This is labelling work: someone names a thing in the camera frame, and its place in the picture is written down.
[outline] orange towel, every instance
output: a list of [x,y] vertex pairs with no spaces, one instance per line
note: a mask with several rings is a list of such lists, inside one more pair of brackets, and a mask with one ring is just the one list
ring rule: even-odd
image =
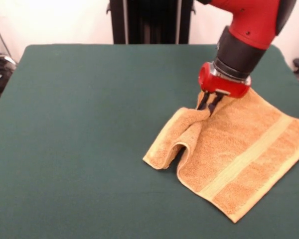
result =
[[211,117],[208,110],[181,108],[143,160],[166,169],[182,147],[180,182],[236,223],[299,160],[299,119],[254,90],[242,99],[224,98]]

